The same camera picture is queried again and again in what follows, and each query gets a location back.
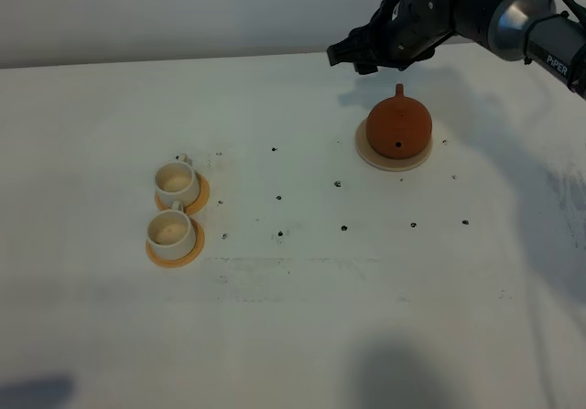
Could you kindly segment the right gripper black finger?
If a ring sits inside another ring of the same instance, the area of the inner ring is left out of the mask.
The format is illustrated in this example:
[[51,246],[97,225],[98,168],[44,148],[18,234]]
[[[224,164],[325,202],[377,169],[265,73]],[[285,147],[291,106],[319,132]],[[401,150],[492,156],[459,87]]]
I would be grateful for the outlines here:
[[377,64],[371,61],[354,62],[353,67],[359,75],[370,75],[378,72]]
[[341,63],[384,66],[384,42],[385,21],[375,21],[353,29],[347,38],[329,46],[326,53],[331,66]]

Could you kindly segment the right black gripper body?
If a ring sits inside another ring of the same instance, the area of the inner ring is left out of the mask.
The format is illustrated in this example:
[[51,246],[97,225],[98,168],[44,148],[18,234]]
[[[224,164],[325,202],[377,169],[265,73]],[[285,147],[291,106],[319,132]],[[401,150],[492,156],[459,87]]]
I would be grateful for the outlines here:
[[428,59],[452,33],[451,0],[382,0],[371,19],[377,64],[405,67]]

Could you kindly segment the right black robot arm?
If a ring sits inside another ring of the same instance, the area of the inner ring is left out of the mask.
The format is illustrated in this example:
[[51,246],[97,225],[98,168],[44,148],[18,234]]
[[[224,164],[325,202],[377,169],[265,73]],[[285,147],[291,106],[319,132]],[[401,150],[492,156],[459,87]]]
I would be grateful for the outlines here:
[[459,35],[499,59],[539,66],[585,95],[585,9],[574,0],[382,0],[370,21],[327,49],[360,75],[405,70]]

